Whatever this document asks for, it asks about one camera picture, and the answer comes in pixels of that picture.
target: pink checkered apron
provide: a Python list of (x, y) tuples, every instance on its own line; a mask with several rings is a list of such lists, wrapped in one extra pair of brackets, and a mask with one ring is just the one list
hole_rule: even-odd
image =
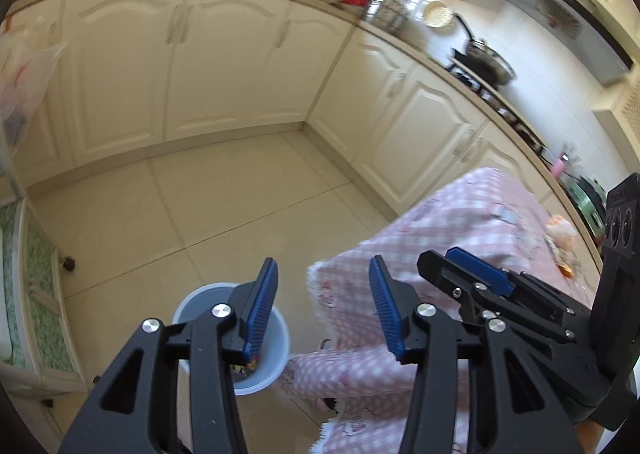
[[(291, 358), (280, 386), (302, 398), (336, 398), (338, 416), (324, 424), (312, 454), (396, 454), (408, 413), (415, 366), (386, 349), (369, 289), (369, 260), (381, 255), (396, 280), (414, 286), (455, 318), (458, 304), (418, 275), (418, 256), (459, 246), (495, 267), (527, 271), (591, 307), (582, 281), (564, 278), (545, 241), (548, 214), (520, 182), (496, 169), (475, 170), (425, 199), (369, 241), (308, 271), (308, 286), (334, 350)], [(454, 451), (465, 452), (468, 391), (459, 361)]]

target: wooden countertop edge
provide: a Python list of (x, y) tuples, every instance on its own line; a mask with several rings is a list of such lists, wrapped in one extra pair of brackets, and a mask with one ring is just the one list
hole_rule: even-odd
[[(9, 14), (16, 13), (21, 9), (27, 8), (41, 1), (43, 0), (17, 0), (9, 10)], [(593, 240), (591, 239), (589, 231), (584, 226), (584, 223), (582, 222), (580, 215), (578, 215), (578, 212), (575, 210), (571, 201), (567, 198), (566, 194), (564, 193), (564, 190), (562, 190), (558, 182), (551, 176), (551, 173), (549, 172), (548, 169), (546, 169), (542, 161), (540, 161), (540, 158), (536, 156), (527, 145), (525, 145), (524, 141), (516, 134), (516, 132), (508, 125), (508, 123), (505, 122), (505, 120), (503, 120), (486, 103), (484, 103), (484, 101), (482, 101), (476, 94), (474, 94), (471, 90), (461, 85), (460, 82), (457, 79), (455, 79), (453, 76), (451, 76), (439, 63), (429, 58), (426, 54), (414, 49), (409, 44), (402, 42), (402, 40), (394, 37), (393, 35), (390, 35), (389, 33), (382, 31), (381, 29), (378, 29), (372, 26), (371, 24), (362, 22), (358, 20), (356, 17), (354, 17), (353, 15), (345, 11), (342, 11), (334, 6), (331, 6), (330, 4), (327, 4), (321, 0), (290, 0), (290, 1), (315, 8), (317, 10), (328, 13), (329, 15), (332, 15), (336, 18), (345, 20), (351, 24), (359, 26), (361, 29), (364, 29), (365, 31), (371, 33), (372, 35), (375, 35), (376, 37), (384, 40), (385, 42), (388, 42), (389, 44), (396, 47), (401, 52), (405, 53), (406, 55), (410, 56), (412, 59), (416, 60), (419, 64), (433, 71), (440, 78), (446, 81), (449, 85), (454, 87), (465, 98), (467, 98), (467, 100), (471, 101), (471, 103), (473, 103), (476, 107), (478, 107), (478, 109), (480, 109), (480, 111), (482, 111), (485, 116), (487, 116), (493, 123), (495, 123), (511, 139), (511, 141), (514, 142), (514, 144), (520, 149), (520, 151), (524, 153), (524, 155), (529, 159), (529, 161), (538, 170), (538, 172), (540, 172), (542, 177), (545, 179), (546, 183), (549, 185), (549, 188), (551, 188), (552, 192), (560, 200), (560, 202), (564, 206), (564, 209), (568, 212), (569, 216), (572, 218), (575, 227), (577, 228), (578, 232), (580, 233), (580, 235), (584, 239), (584, 242), (587, 244), (587, 247), (589, 248), (591, 257), (593, 258), (596, 264), (596, 267), (598, 268), (598, 271), (602, 272), (602, 260), (600, 259), (600, 254), (598, 253), (598, 250)]]

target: tile floor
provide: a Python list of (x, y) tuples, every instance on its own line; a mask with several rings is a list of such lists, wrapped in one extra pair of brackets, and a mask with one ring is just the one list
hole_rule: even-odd
[[(324, 333), (309, 319), (306, 268), (369, 238), (385, 218), (301, 132), (195, 148), (73, 183), (33, 200), (76, 257), (66, 311), (86, 376), (100, 374), (147, 317), (171, 322), (201, 285), (253, 280), (265, 257), (280, 267), (275, 304), (293, 352)], [(82, 394), (57, 399), (63, 431)], [(251, 452), (308, 452), (326, 418), (277, 390), (239, 400)]]

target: tiled wall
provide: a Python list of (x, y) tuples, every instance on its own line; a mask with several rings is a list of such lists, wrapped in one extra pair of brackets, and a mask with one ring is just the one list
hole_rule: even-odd
[[(613, 188), (628, 170), (590, 110), (602, 86), (563, 44), (505, 0), (443, 0), (460, 13), (475, 36), (484, 38), (516, 70), (518, 79), (501, 92), (553, 151), (575, 145), (583, 175)], [(464, 50), (466, 34), (456, 26), (444, 35), (425, 28), (426, 51), (445, 60)]]

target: blue gripper pad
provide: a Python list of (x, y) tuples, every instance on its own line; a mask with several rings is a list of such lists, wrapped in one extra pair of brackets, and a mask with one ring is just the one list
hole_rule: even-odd
[(369, 261), (369, 286), (373, 302), (385, 335), (386, 347), (396, 355), (396, 360), (401, 360), (405, 352), (402, 317), (391, 294), (390, 281), (393, 282), (382, 257), (372, 257)]
[(508, 297), (513, 293), (513, 286), (509, 283), (508, 275), (487, 264), (484, 260), (472, 255), (462, 248), (451, 248), (445, 255), (455, 265), (466, 269), (469, 273), (476, 275), (484, 284), (491, 287), (491, 291), (496, 295)]
[(239, 315), (241, 326), (244, 326), (242, 335), (245, 344), (242, 356), (247, 362), (260, 352), (277, 289), (278, 264), (273, 259), (266, 259), (254, 282), (251, 295)]

